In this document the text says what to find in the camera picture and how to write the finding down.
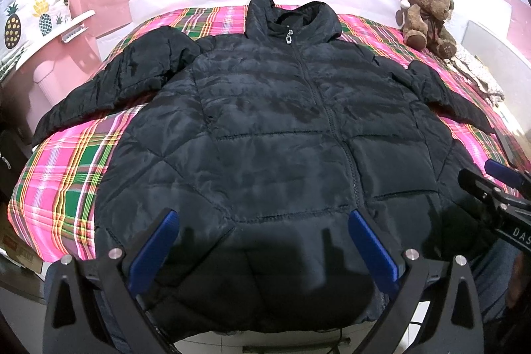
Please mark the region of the pink plaid bed sheet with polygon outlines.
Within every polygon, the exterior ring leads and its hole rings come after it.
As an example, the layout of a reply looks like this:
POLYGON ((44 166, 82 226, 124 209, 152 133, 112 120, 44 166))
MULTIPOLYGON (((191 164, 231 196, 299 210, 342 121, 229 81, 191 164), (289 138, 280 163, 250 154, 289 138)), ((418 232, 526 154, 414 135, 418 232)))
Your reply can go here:
MULTIPOLYGON (((448 60, 405 46, 398 30, 355 15, 342 14, 339 20, 343 40, 365 46, 402 66, 413 60, 431 66, 450 89, 486 114, 497 130, 494 135, 449 118, 443 120, 478 166, 493 159, 529 169, 530 144, 504 103, 489 105, 448 60)), ((456 56, 475 57, 465 47, 459 47, 456 56)), ((94 256, 96 190, 125 128, 146 103, 147 99, 141 98, 125 110, 58 132, 36 147, 7 210, 14 231, 42 260, 52 262, 68 252, 81 259, 94 256)))

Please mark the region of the beige patterned folded cloth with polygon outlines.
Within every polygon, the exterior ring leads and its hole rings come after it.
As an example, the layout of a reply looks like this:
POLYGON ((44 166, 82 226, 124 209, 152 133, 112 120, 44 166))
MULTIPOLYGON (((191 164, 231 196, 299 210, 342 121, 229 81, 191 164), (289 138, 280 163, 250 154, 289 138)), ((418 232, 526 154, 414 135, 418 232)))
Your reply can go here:
POLYGON ((476 57, 455 56, 447 62, 489 105, 498 107, 504 102, 504 91, 492 76, 489 68, 476 57))

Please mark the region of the white wall shelf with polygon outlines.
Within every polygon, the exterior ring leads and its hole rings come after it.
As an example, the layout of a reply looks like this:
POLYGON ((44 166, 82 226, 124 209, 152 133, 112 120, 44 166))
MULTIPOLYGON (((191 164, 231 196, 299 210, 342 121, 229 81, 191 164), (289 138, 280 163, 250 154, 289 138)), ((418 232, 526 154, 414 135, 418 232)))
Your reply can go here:
POLYGON ((72 19, 67 27, 60 33, 60 39, 63 44, 71 42, 73 39, 77 38, 79 35, 87 31, 86 21, 95 16, 94 10, 86 11, 82 14, 79 14, 77 17, 72 19))

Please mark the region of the black puffer jacket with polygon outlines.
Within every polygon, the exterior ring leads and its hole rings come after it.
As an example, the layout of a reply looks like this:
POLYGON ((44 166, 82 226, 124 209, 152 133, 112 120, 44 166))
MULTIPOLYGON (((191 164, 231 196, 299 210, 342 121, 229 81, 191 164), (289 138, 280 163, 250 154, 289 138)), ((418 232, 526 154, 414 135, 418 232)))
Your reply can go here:
POLYGON ((35 143, 151 96, 97 189, 95 249, 178 212, 177 241, 140 299, 167 340, 376 319, 384 297, 349 237, 353 210, 429 259, 492 247, 457 180, 473 159, 445 125, 490 132, 486 116, 430 66, 340 35, 327 4, 251 0, 243 33, 148 32, 39 121, 35 143))

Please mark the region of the pineapple print curtain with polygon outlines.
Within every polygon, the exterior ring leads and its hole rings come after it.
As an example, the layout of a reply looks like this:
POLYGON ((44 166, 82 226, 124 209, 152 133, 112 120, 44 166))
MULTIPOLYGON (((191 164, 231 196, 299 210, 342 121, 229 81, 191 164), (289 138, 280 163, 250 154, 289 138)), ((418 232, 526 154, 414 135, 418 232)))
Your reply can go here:
POLYGON ((70 20, 69 0, 1 0, 1 79, 31 46, 70 20))

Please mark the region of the white bed headboard panel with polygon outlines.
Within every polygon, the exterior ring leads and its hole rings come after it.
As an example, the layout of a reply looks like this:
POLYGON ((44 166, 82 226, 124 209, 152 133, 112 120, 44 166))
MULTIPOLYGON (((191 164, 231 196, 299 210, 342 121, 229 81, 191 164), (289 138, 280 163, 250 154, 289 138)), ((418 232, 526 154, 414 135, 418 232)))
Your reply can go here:
POLYGON ((469 21, 462 45, 488 66, 524 130, 530 129, 530 63, 508 42, 469 21))

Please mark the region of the brown teddy bear santa hat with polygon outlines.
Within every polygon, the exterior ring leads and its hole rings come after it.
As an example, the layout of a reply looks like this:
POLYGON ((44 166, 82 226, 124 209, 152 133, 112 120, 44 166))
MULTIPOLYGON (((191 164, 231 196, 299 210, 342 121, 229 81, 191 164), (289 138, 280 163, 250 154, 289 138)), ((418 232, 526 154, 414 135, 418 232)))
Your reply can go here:
POLYGON ((454 9, 453 0, 401 0, 404 43, 417 51, 427 48, 441 59, 453 57, 456 41, 445 23, 454 9))

